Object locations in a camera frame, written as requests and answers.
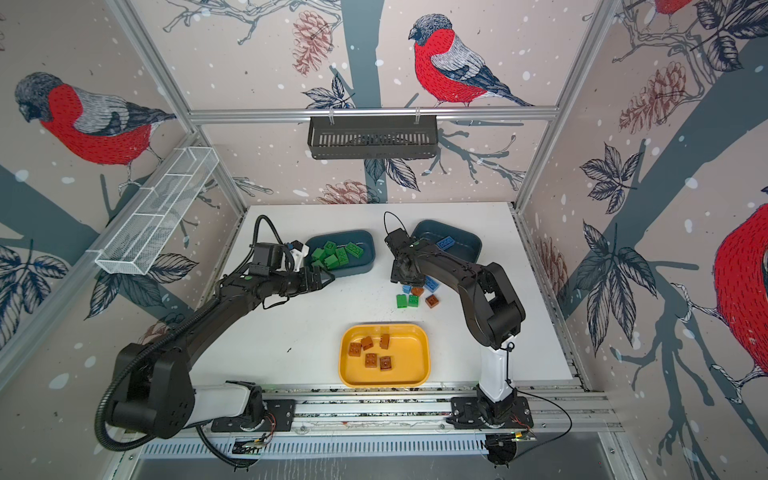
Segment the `green two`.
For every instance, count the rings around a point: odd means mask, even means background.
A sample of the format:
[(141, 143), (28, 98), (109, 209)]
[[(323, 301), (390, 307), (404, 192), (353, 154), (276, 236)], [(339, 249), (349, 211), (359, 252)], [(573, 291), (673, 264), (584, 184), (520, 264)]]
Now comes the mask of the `green two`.
[(338, 260), (339, 267), (343, 267), (349, 264), (349, 256), (344, 247), (338, 247), (335, 251), (335, 256)]

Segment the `blue lego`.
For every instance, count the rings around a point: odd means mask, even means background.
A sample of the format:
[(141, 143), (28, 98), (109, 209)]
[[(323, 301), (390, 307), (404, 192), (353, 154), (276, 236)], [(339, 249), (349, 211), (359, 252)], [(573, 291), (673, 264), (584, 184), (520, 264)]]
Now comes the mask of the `blue lego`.
[(455, 240), (451, 236), (446, 236), (439, 240), (436, 245), (442, 251), (447, 251), (456, 244)]

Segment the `long green lego brick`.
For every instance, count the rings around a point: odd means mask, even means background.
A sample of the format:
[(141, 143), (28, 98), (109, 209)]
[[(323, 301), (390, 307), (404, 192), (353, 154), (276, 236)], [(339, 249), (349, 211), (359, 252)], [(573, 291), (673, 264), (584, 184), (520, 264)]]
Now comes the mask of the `long green lego brick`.
[(347, 243), (344, 246), (344, 249), (345, 249), (345, 251), (347, 252), (348, 255), (350, 255), (350, 256), (352, 256), (352, 257), (354, 257), (356, 259), (360, 259), (364, 255), (364, 249), (360, 245), (358, 245), (358, 244), (356, 244), (354, 242)]

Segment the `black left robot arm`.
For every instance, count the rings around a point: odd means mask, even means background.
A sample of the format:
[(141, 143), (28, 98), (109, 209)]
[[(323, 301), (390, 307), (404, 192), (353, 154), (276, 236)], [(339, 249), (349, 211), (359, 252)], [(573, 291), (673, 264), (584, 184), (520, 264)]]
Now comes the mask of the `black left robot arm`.
[(257, 217), (245, 258), (219, 280), (212, 298), (190, 318), (147, 344), (131, 343), (119, 352), (111, 383), (95, 411), (94, 433), (101, 447), (130, 451), (187, 428), (201, 432), (224, 418), (244, 428), (265, 426), (269, 435), (276, 432), (278, 422), (260, 386), (248, 381), (196, 386), (190, 375), (202, 354), (231, 326), (257, 308), (268, 309), (268, 298), (276, 296), (284, 305), (334, 281), (327, 268), (304, 265), (302, 243), (260, 241), (260, 227), (271, 223), (266, 215)]

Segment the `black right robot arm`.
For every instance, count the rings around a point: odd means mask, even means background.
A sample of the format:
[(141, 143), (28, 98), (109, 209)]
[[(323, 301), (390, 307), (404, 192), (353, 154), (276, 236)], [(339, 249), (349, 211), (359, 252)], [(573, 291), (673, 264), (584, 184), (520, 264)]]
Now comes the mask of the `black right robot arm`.
[(454, 426), (532, 428), (527, 400), (510, 376), (510, 354), (526, 312), (503, 267), (477, 262), (479, 236), (435, 220), (423, 220), (411, 232), (400, 226), (385, 233), (394, 257), (390, 280), (410, 287), (436, 282), (456, 292), (465, 324), (483, 348), (477, 397), (454, 409)]

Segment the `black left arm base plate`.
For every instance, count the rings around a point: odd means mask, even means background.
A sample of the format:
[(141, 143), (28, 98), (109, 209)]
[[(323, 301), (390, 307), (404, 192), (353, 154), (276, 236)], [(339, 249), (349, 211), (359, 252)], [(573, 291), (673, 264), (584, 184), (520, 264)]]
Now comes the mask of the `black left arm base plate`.
[(260, 406), (247, 407), (236, 417), (215, 419), (211, 430), (215, 433), (276, 433), (289, 432), (295, 416), (293, 399), (263, 400)]

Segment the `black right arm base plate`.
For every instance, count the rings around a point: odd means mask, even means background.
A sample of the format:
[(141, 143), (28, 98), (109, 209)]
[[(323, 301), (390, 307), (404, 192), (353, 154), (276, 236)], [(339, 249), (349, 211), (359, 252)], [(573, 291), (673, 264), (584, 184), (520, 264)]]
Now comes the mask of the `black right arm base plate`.
[(492, 402), (482, 393), (476, 397), (453, 397), (446, 422), (456, 429), (524, 429), (534, 426), (528, 401), (517, 393)]

